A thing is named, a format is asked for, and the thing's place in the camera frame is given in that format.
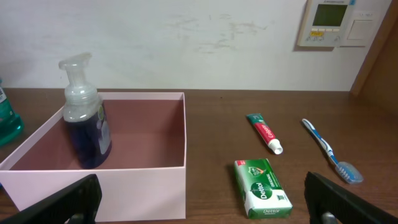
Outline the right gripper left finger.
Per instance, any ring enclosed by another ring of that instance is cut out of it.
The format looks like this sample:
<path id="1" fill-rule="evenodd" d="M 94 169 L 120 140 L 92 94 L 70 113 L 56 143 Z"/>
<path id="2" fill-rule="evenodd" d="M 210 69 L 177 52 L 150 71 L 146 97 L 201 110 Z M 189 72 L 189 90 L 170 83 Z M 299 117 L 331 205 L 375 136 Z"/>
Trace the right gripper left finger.
<path id="1" fill-rule="evenodd" d="M 90 174 L 1 221 L 1 224 L 95 224 L 102 199 L 97 175 Z"/>

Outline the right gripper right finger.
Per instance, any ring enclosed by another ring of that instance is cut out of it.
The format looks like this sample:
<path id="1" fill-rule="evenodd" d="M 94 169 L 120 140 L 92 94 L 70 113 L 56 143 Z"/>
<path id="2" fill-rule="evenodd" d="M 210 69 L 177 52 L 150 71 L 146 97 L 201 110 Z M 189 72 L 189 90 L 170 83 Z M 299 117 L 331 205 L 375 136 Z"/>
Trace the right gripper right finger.
<path id="1" fill-rule="evenodd" d="M 304 196 L 310 223 L 397 223 L 397 217 L 316 172 L 307 173 Z"/>

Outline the foam soap pump bottle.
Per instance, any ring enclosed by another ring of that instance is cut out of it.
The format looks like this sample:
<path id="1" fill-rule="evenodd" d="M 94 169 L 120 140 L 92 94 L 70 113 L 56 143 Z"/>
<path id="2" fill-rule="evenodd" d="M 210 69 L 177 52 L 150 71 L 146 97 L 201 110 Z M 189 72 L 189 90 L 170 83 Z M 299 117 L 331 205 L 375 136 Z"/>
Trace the foam soap pump bottle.
<path id="1" fill-rule="evenodd" d="M 63 119 L 80 166 L 94 169 L 109 156 L 111 133 L 103 99 L 85 76 L 92 54 L 85 52 L 58 63 L 66 71 L 69 84 L 65 88 Z"/>

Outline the teal mouthwash bottle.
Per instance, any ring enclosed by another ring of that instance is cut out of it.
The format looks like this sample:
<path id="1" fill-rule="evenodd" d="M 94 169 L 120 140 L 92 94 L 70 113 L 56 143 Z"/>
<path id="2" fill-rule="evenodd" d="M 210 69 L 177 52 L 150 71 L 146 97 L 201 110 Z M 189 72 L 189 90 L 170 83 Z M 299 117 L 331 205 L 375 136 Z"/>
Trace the teal mouthwash bottle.
<path id="1" fill-rule="evenodd" d="M 9 98 L 1 88 L 1 146 L 18 137 L 24 130 L 24 122 L 13 110 Z"/>

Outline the blue white toothbrush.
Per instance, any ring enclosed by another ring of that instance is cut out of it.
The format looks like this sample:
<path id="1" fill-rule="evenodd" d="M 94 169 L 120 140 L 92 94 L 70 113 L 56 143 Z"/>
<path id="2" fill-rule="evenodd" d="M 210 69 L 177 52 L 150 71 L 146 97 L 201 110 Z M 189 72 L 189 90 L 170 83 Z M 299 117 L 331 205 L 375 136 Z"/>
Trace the blue white toothbrush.
<path id="1" fill-rule="evenodd" d="M 348 184 L 360 184 L 364 178 L 361 173 L 350 163 L 338 161 L 334 155 L 331 146 L 320 136 L 314 125 L 307 119 L 302 119 L 302 124 L 309 131 L 316 142 L 324 150 L 331 165 L 334 166 L 337 174 Z"/>

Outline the green Dettol soap box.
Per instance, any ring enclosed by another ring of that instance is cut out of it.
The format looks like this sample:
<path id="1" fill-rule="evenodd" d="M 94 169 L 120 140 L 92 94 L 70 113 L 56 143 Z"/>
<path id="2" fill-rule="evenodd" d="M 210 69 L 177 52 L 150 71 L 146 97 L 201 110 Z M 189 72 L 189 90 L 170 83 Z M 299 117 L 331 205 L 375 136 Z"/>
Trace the green Dettol soap box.
<path id="1" fill-rule="evenodd" d="M 249 219 L 287 218 L 293 205 L 268 159 L 238 160 L 234 171 Z"/>

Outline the pink cardboard box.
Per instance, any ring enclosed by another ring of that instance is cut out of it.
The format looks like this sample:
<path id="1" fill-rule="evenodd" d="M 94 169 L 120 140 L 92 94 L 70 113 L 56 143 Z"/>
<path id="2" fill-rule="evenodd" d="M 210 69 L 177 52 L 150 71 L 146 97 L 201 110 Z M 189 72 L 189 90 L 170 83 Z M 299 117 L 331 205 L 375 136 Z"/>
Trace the pink cardboard box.
<path id="1" fill-rule="evenodd" d="M 103 92 L 111 152 L 97 168 L 79 166 L 62 111 L 1 162 L 1 184 L 19 210 L 95 174 L 102 190 L 97 222 L 186 217 L 185 96 Z"/>

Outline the red green toothpaste tube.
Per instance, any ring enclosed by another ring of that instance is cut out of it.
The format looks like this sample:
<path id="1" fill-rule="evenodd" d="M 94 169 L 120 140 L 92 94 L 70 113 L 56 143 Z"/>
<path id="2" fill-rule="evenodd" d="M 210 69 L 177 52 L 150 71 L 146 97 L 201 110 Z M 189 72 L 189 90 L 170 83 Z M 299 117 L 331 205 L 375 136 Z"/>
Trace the red green toothpaste tube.
<path id="1" fill-rule="evenodd" d="M 270 127 L 268 127 L 262 115 L 260 113 L 253 113 L 247 114 L 246 117 L 263 138 L 267 147 L 276 155 L 282 154 L 283 147 L 281 146 L 280 141 L 276 138 Z"/>

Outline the brown wooden side panel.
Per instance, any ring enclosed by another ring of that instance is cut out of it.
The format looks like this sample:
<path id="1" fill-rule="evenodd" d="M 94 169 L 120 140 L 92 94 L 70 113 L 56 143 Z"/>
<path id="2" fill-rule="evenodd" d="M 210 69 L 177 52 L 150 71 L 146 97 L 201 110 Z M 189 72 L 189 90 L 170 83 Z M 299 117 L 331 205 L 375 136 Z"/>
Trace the brown wooden side panel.
<path id="1" fill-rule="evenodd" d="M 350 94 L 397 114 L 397 0 L 392 0 Z"/>

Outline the wall thermostat control panel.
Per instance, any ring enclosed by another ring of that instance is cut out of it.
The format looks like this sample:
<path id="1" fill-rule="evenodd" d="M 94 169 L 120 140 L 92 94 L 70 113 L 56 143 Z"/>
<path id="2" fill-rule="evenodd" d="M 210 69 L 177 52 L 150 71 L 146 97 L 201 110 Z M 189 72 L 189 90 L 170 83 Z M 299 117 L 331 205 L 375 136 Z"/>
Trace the wall thermostat control panel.
<path id="1" fill-rule="evenodd" d="M 308 0 L 298 35 L 300 47 L 337 47 L 356 0 Z"/>

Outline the white wall switch plate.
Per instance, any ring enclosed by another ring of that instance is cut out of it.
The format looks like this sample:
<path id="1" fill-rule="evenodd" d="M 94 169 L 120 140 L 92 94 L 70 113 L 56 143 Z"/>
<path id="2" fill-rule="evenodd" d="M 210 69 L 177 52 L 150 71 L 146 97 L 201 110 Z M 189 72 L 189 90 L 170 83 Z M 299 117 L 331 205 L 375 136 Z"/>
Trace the white wall switch plate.
<path id="1" fill-rule="evenodd" d="M 370 46 L 391 2 L 391 0 L 357 0 L 340 47 Z"/>

